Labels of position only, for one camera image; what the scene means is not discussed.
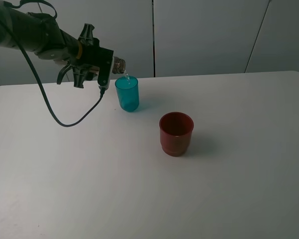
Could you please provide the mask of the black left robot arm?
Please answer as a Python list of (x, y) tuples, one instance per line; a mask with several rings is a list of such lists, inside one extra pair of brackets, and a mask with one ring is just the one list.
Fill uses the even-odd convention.
[(77, 87), (94, 77), (104, 84), (112, 73), (114, 51), (100, 46), (93, 36), (94, 26), (86, 23), (78, 38), (63, 31), (57, 14), (23, 13), (19, 11), (28, 0), (19, 5), (0, 0), (0, 47), (34, 53), (41, 60), (52, 60), (60, 65), (59, 81), (73, 71)]

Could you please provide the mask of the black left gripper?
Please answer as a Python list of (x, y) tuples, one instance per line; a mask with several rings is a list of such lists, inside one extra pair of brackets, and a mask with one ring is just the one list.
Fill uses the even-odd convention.
[(85, 23), (79, 38), (71, 37), (69, 41), (69, 67), (73, 69), (76, 88), (84, 88), (84, 81), (91, 80), (91, 72), (111, 74), (113, 51), (100, 47), (100, 41), (93, 36), (94, 28)]

